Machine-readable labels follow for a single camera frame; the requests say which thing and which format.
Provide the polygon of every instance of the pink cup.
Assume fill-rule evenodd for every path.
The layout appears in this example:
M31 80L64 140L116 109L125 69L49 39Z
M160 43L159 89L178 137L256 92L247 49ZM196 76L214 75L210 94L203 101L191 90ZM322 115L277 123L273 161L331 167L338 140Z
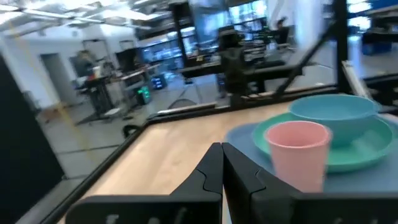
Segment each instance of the pink cup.
M288 121L265 136L276 176L302 192L321 192L331 131L318 123Z

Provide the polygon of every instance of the plastic bowl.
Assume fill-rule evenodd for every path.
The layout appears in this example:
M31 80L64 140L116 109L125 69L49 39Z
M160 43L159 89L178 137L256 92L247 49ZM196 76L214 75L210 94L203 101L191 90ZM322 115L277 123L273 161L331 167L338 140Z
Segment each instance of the plastic bowl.
M369 99L337 94L301 98L290 106L294 119L328 126L334 146L344 146L361 137L378 111L379 105Z

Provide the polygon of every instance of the green plate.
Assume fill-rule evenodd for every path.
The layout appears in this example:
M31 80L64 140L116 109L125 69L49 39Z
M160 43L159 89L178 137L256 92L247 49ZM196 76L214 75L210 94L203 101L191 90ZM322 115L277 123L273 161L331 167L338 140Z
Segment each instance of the green plate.
M264 138L264 133L271 126L293 121L290 113L275 116L257 125L252 133L255 145L268 156L271 150ZM327 169L332 172L348 172L375 164L388 155L397 146L396 132L389 121L375 116L371 128L363 136L345 147L333 147L329 151Z

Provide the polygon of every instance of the white wall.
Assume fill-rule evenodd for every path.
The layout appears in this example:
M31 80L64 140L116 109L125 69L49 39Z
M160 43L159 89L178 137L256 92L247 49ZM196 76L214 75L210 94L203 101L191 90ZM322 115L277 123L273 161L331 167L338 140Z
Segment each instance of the white wall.
M39 105L43 108L59 102L59 97L40 61L40 54L59 54L69 79L72 81L76 78L69 57L75 56L82 49L80 41L7 39L2 41L2 44L5 44L2 47L3 55L9 62L11 72L21 90L31 91L35 100L38 100Z
M287 17L285 25L291 26L295 24L294 22L295 1L299 0L265 0L267 6L268 19L272 19L272 21L269 21L272 29L275 29L275 23L284 16ZM272 15L274 13L277 4L281 4L282 7L277 16Z
M65 26L52 27L45 30L44 37L38 33L25 35L20 40L1 37L0 49L21 91L31 91L39 105L46 108L58 103L59 97L40 61L40 54L59 54L72 81L76 78L76 73L69 57L83 50L81 43L83 39L105 38L111 54L114 54L122 51L119 41L133 39L133 35L134 31L131 28L108 27L108 25L94 26L86 32L84 29L77 30Z

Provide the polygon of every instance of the workbench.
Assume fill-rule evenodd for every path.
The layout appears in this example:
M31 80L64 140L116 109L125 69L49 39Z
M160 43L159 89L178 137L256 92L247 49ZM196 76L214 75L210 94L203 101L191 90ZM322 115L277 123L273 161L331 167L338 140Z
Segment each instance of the workbench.
M321 87L309 94L329 93L327 89ZM297 98L297 93L303 96L302 91L306 90L292 90L293 96L284 99L286 102L245 110L228 112L227 106L209 108L206 104L202 111L195 109L198 106L163 111L149 118L161 119L160 123L155 121L157 124L148 125L137 138L126 140L123 144L127 144L125 151L120 152L121 155L81 198L94 195L168 195L190 175L214 142L223 142L228 131L287 112L290 101ZM225 205L224 223L229 220Z

